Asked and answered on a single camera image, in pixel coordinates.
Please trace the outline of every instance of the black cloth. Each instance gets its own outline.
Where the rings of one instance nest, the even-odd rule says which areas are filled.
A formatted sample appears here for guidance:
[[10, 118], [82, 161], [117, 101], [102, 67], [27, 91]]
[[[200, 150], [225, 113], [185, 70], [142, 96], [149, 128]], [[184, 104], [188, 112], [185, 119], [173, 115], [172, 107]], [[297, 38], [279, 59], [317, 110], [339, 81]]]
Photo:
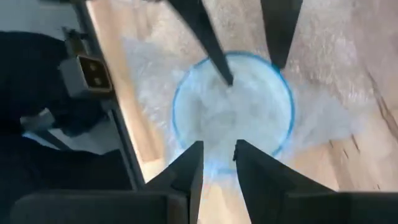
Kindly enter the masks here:
[[130, 190], [119, 151], [102, 156], [58, 151], [22, 137], [19, 119], [44, 108], [55, 111], [63, 125], [80, 126], [77, 133], [96, 123], [84, 123], [79, 113], [97, 110], [95, 104], [67, 95], [57, 68], [67, 57], [63, 42], [42, 34], [0, 32], [0, 46], [0, 223], [16, 200], [40, 190]]
[[104, 118], [99, 102], [69, 97], [58, 69], [68, 58], [63, 41], [43, 34], [0, 32], [0, 49], [0, 133], [21, 133], [19, 118], [44, 108], [68, 136], [87, 132]]

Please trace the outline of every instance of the blue ring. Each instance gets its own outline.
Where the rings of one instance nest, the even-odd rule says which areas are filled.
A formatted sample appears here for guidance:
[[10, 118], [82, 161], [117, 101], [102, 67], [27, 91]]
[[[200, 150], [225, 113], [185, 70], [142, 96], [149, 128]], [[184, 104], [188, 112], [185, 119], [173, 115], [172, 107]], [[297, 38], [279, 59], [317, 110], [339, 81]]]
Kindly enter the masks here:
[[[255, 58], [255, 59], [259, 60], [260, 62], [266, 64], [269, 68], [271, 68], [273, 71], [275, 71], [276, 74], [278, 74], [278, 77], [280, 78], [280, 80], [282, 80], [282, 83], [285, 85], [285, 87], [286, 87], [286, 89], [287, 89], [287, 92], [288, 92], [288, 94], [289, 94], [289, 100], [290, 100], [290, 108], [291, 108], [291, 109], [290, 109], [290, 114], [291, 114], [291, 119], [290, 119], [290, 124], [289, 124], [289, 128], [288, 128], [288, 130], [287, 130], [287, 134], [286, 134], [285, 139], [282, 141], [282, 143], [280, 144], [280, 146], [279, 146], [274, 152], [271, 153], [271, 156], [272, 156], [272, 157], [275, 157], [276, 155], [278, 155], [278, 154], [281, 152], [281, 150], [282, 150], [282, 149], [284, 148], [284, 146], [287, 144], [287, 142], [288, 142], [288, 140], [289, 140], [289, 137], [292, 135], [293, 126], [294, 126], [294, 121], [295, 121], [295, 106], [294, 106], [294, 100], [293, 100], [292, 90], [290, 89], [290, 87], [289, 87], [289, 85], [287, 84], [286, 80], [283, 78], [282, 74], [280, 73], [280, 70], [279, 70], [277, 67], [273, 66], [273, 65], [272, 65], [270, 62], [268, 62], [267, 60], [264, 60], [262, 57], [260, 57], [260, 56], [258, 56], [258, 55], [255, 55], [255, 54], [252, 54], [252, 53], [250, 53], [250, 52], [243, 52], [243, 51], [229, 51], [229, 52], [226, 52], [226, 56], [229, 56], [229, 55], [233, 55], [233, 56], [242, 56], [242, 55], [243, 55], [243, 56]], [[203, 63], [205, 63], [205, 62], [208, 61], [208, 60], [209, 60], [209, 57], [207, 57], [207, 58], [201, 60], [201, 61], [198, 62], [196, 65], [194, 65], [192, 68], [190, 68], [190, 70], [199, 67], [200, 65], [202, 65]], [[176, 89], [176, 91], [175, 91], [175, 93], [174, 93], [173, 108], [172, 108], [172, 123], [173, 123], [172, 125], [173, 125], [173, 129], [174, 129], [175, 135], [176, 135], [176, 137], [177, 137], [177, 139], [178, 139], [178, 143], [180, 144], [180, 146], [181, 146], [183, 149], [185, 149], [185, 146], [184, 146], [185, 143], [182, 142], [182, 140], [180, 139], [180, 133], [179, 133], [179, 131], [178, 131], [178, 129], [177, 129], [177, 125], [175, 124], [175, 110], [174, 110], [174, 108], [175, 108], [175, 101], [177, 100], [178, 93], [180, 92], [180, 88], [181, 88], [182, 84], [184, 83], [184, 81], [188, 78], [188, 76], [189, 76], [189, 72], [187, 72], [187, 73], [184, 75], [183, 79], [182, 79], [181, 82], [178, 84], [178, 87], [177, 87], [177, 89]]]

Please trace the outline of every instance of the wooden surface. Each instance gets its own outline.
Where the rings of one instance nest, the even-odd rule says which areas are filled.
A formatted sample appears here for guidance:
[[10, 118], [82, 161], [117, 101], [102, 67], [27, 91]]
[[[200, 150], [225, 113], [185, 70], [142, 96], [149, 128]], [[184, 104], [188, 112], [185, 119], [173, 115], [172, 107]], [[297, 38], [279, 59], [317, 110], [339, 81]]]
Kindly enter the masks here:
[[[386, 2], [396, 4], [394, 0], [380, 4], [388, 8]], [[135, 153], [144, 178], [148, 181], [165, 166], [164, 146], [161, 135], [142, 114], [141, 107], [134, 97], [132, 87], [134, 80], [129, 78], [131, 71], [127, 65], [120, 38], [128, 36], [143, 39], [152, 29], [148, 20], [156, 17], [159, 9], [145, 7], [142, 10], [139, 6], [132, 7], [128, 2], [113, 4], [110, 0], [88, 1], [87, 5], [113, 79]], [[380, 29], [379, 25], [375, 23], [374, 30]], [[391, 39], [391, 43], [383, 44], [389, 46], [389, 44], [398, 43], [397, 38]], [[394, 70], [395, 65], [389, 67], [390, 76], [384, 77], [383, 73], [377, 73], [372, 68], [374, 65], [371, 63], [374, 58], [367, 57], [370, 52], [359, 52], [364, 54], [360, 57], [364, 68], [370, 68], [369, 79], [373, 83], [377, 106], [366, 113], [360, 132], [346, 139], [331, 140], [321, 146], [301, 151], [288, 164], [334, 190], [396, 191], [398, 190], [398, 126], [396, 123], [398, 90], [395, 88], [396, 82], [392, 85], [388, 79], [391, 78], [392, 82], [396, 80], [398, 68]], [[397, 52], [389, 52], [389, 54], [397, 60], [398, 47]], [[236, 192], [222, 191], [220, 186], [205, 186], [203, 192], [206, 200], [201, 203], [200, 220], [202, 223], [221, 223], [220, 217], [223, 223], [248, 221], [242, 200]], [[208, 214], [214, 210], [220, 214], [217, 217], [209, 216]]]

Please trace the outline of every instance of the white powder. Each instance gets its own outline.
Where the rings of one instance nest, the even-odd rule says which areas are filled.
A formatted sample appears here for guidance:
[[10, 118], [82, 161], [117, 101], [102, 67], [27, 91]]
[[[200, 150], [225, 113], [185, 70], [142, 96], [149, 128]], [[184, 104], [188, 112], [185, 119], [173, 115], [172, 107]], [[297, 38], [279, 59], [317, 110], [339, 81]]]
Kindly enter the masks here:
[[237, 139], [268, 154], [286, 140], [292, 103], [279, 74], [262, 60], [228, 54], [234, 85], [226, 86], [212, 62], [194, 67], [176, 92], [175, 132], [182, 147], [205, 144], [205, 174], [235, 170]]

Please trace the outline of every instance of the wooden table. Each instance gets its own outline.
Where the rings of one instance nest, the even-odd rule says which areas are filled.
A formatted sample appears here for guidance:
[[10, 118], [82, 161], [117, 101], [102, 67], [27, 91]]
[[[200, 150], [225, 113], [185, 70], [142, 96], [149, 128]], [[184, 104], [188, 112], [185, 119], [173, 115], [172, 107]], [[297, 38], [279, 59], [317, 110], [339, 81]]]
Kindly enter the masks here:
[[[361, 7], [372, 4], [372, 0], [363, 2], [366, 3], [363, 3]], [[375, 17], [380, 17], [381, 14], [388, 14], [390, 18], [396, 16], [390, 8], [397, 8], [397, 1], [377, 2], [379, 3], [377, 9], [373, 10], [369, 6]], [[145, 37], [151, 30], [143, 18], [155, 17], [157, 12], [155, 8], [150, 7], [143, 11], [139, 7], [132, 7], [129, 2], [118, 2], [117, 5], [114, 3], [111, 0], [88, 1], [87, 8], [112, 76], [124, 122], [134, 146], [134, 153], [144, 178], [148, 181], [165, 167], [164, 146], [162, 136], [142, 113], [134, 97], [132, 80], [129, 78], [130, 69], [124, 56], [120, 37], [123, 35], [137, 39]], [[357, 13], [357, 18], [354, 18], [358, 27], [366, 23], [366, 18], [361, 16], [364, 15]], [[362, 31], [378, 35], [374, 38], [379, 39], [393, 36], [393, 39], [386, 39], [380, 43], [385, 49], [390, 49], [398, 43], [398, 31], [391, 34], [390, 29], [383, 30], [385, 27], [381, 25], [384, 22], [383, 19], [381, 17], [379, 20], [372, 20], [369, 30]], [[358, 39], [357, 44], [367, 44], [366, 38], [368, 37]], [[358, 51], [364, 55], [361, 58], [364, 68], [369, 72], [369, 79], [372, 81], [377, 101], [377, 106], [367, 112], [362, 131], [346, 139], [331, 140], [323, 145], [304, 150], [296, 154], [289, 162], [289, 165], [297, 171], [334, 190], [398, 190], [398, 126], [396, 123], [398, 90], [395, 88], [395, 83], [398, 81], [398, 66], [396, 66], [398, 50], [396, 52], [378, 51], [380, 50], [377, 48]], [[383, 60], [380, 65], [375, 65], [373, 62], [377, 60], [375, 57], [378, 56], [375, 55], [378, 54], [381, 54], [383, 58], [387, 57], [390, 62], [395, 60], [395, 63], [388, 64]], [[377, 66], [383, 66], [385, 71], [380, 72], [376, 69]], [[206, 213], [211, 213], [214, 209], [220, 211], [225, 223], [244, 223], [248, 220], [241, 201], [234, 196], [233, 192], [222, 192], [219, 187], [214, 186], [204, 190], [204, 194], [213, 200], [207, 200], [201, 205], [202, 223], [218, 222], [217, 218], [204, 218]], [[210, 203], [219, 200], [227, 202], [224, 207], [215, 208], [215, 205]], [[239, 209], [243, 212], [235, 216], [230, 214], [233, 210]]]

